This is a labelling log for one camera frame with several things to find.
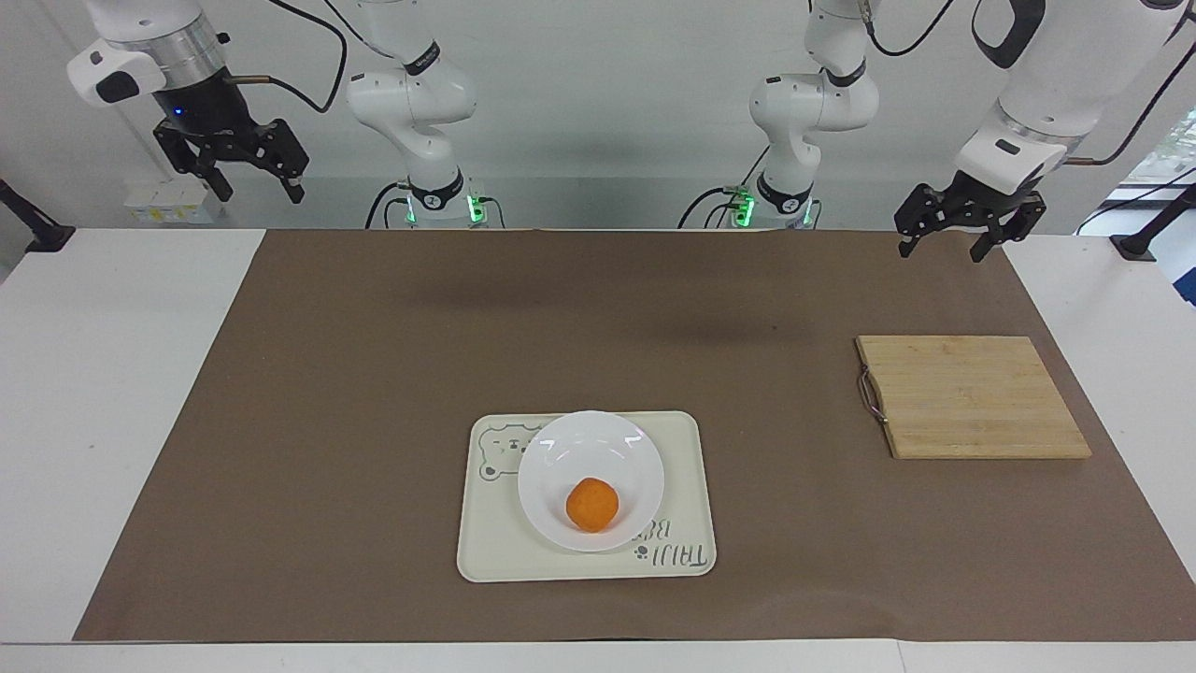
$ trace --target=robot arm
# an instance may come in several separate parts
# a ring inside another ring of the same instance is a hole
[[[232,186],[216,161],[243,161],[276,176],[292,202],[307,154],[287,122],[258,124],[225,66],[216,35],[196,0],[86,0],[99,32],[67,65],[75,90],[96,106],[153,94],[166,118],[154,137],[178,172],[208,182],[221,201]]]
[[[477,109],[474,81],[445,59],[416,0],[360,0],[371,45],[402,71],[350,78],[349,108],[362,124],[403,154],[416,221],[469,226],[475,220],[466,179],[452,142],[435,124],[466,120]]]
[[[972,33],[1009,80],[956,155],[951,185],[919,184],[893,216],[909,256],[923,235],[950,226],[983,227],[971,256],[1021,240],[1046,206],[1035,186],[1096,127],[1105,105],[1153,59],[1188,0],[1008,1],[1013,23],[999,44]],[[1005,222],[1001,218],[1013,213]]]
[[[768,163],[751,189],[753,219],[765,226],[794,226],[801,218],[822,161],[806,134],[862,128],[879,105],[866,71],[868,36],[859,4],[814,0],[813,6],[805,44],[822,71],[770,77],[752,92],[752,120],[769,140]]]

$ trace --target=bear outline on tray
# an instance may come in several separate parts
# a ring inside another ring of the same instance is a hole
[[[542,426],[508,423],[483,430],[477,438],[477,448],[482,452],[482,465],[478,467],[482,481],[496,482],[504,475],[519,475],[519,461],[527,451],[527,443],[542,429]]]

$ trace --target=brown paper mat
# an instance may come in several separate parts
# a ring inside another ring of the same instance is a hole
[[[1196,640],[1196,588],[1008,261],[945,233],[270,231],[77,640]],[[1026,334],[1087,461],[897,461],[858,334]],[[488,414],[691,414],[700,579],[470,585]]]

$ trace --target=table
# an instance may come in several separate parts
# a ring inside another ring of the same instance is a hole
[[[0,286],[0,642],[65,643],[187,398],[261,231],[81,231]],[[1196,312],[1103,239],[1008,246],[1189,573],[1196,569]],[[1180,669],[1196,643],[893,641],[550,646],[10,644],[0,668],[762,671]],[[602,650],[602,659],[584,650]]]

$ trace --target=orange ball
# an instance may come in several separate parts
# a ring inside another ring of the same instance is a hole
[[[586,533],[599,533],[618,514],[618,494],[602,479],[586,477],[565,502],[569,519]]]

